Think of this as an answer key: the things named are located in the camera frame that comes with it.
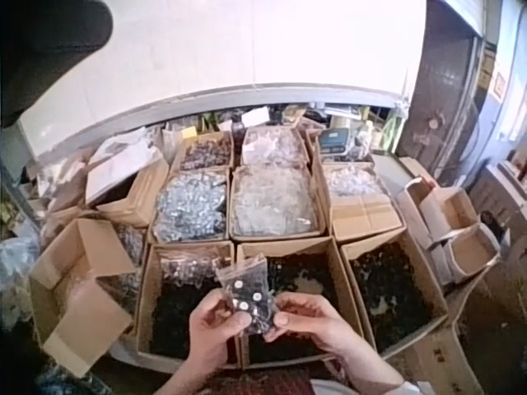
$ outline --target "left hand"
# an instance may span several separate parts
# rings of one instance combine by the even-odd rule
[[[211,374],[227,362],[227,340],[251,323],[248,313],[231,314],[221,289],[215,289],[190,314],[190,353],[187,361]]]

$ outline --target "hand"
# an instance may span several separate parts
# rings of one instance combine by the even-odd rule
[[[337,310],[321,295],[284,292],[276,298],[281,310],[274,316],[276,329],[266,333],[266,342],[273,342],[286,332],[310,335],[318,348],[344,357],[354,340],[360,337]]]
[[[227,340],[250,323],[248,313],[231,314],[223,300],[222,290],[210,291],[190,314],[188,363],[206,374],[220,369],[227,362]]]

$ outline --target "red patterned fabric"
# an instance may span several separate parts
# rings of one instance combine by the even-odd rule
[[[269,370],[218,378],[211,393],[219,395],[315,395],[307,370]]]

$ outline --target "right hand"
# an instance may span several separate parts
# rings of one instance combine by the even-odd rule
[[[323,351],[345,356],[360,337],[337,310],[321,295],[284,292],[276,298],[280,309],[274,316],[276,328],[263,337],[274,342],[286,332],[308,334]]]

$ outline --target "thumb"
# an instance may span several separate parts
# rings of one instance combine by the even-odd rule
[[[216,331],[218,331],[222,340],[228,340],[247,328],[252,320],[249,313],[239,311],[231,315],[222,325],[216,328]]]
[[[321,333],[324,330],[324,318],[305,317],[280,311],[274,316],[274,324],[291,332]]]

